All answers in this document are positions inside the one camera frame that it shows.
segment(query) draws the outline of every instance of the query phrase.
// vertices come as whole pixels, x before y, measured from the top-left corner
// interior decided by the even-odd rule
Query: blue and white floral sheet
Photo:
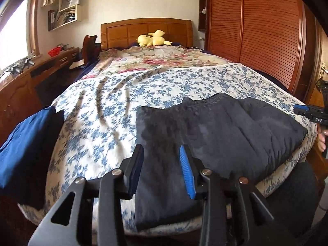
[[[140,106],[167,108],[183,97],[205,99],[227,93],[237,99],[253,97],[291,115],[308,134],[302,145],[273,174],[257,184],[270,195],[304,161],[317,136],[317,129],[305,117],[293,113],[301,102],[279,89],[255,71],[241,64],[195,68],[157,67],[76,82],[55,99],[56,110],[64,110],[65,122],[56,143],[47,175],[46,204],[40,211],[20,206],[27,219],[39,224],[47,211],[76,177],[93,179],[119,167],[131,156],[136,144],[136,110]],[[93,210],[93,230],[97,230],[98,206]],[[173,235],[198,229],[201,217],[183,223],[137,232],[134,225],[134,197],[122,201],[122,218],[127,234]]]

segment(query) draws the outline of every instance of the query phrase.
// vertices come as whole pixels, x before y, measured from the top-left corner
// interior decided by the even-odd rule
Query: white wall
[[[100,42],[100,25],[114,21],[162,17],[189,19],[193,23],[194,46],[200,46],[198,34],[198,0],[81,0],[81,22],[66,25],[48,32],[47,12],[49,7],[41,8],[38,14],[39,47],[50,50],[59,43],[82,47],[85,35],[97,35]]]

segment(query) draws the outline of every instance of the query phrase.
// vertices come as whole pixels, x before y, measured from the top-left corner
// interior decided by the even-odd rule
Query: pink floral bedsheet
[[[99,58],[99,63],[82,79],[149,70],[159,65],[166,68],[181,68],[229,63],[224,58],[183,46],[131,47],[122,51],[109,49],[101,51]]]

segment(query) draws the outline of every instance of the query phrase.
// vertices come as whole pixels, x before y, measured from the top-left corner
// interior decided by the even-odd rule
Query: floral blanket
[[[159,66],[77,81],[53,105],[64,110],[65,122],[49,165],[45,206],[37,211],[20,206],[26,218],[39,224],[48,210],[76,177],[93,179],[119,167],[131,157],[136,145],[136,111],[140,106],[167,108],[181,103],[183,97],[205,99],[226,93],[242,99],[265,101],[300,122],[308,129],[301,146],[273,174],[257,184],[264,196],[270,195],[304,161],[317,136],[316,125],[293,113],[301,102],[279,89],[265,77],[237,63],[195,68]],[[122,218],[127,234],[145,236],[173,235],[201,227],[201,217],[183,223],[159,226],[137,232],[134,225],[134,197],[122,201]],[[98,202],[93,209],[93,230],[97,230]]]
[[[101,51],[99,58],[99,63],[82,79],[149,70],[159,65],[166,68],[179,68],[230,63],[216,55],[202,53],[199,49],[189,49],[183,46],[134,46],[122,51],[109,49]]]

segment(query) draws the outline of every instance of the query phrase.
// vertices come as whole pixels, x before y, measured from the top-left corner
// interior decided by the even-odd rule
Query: yellow plush toy
[[[171,45],[171,42],[167,42],[162,36],[165,34],[165,32],[161,30],[157,30],[156,32],[150,32],[147,35],[140,35],[137,39],[137,42],[140,46],[161,46],[163,44],[165,45]]]

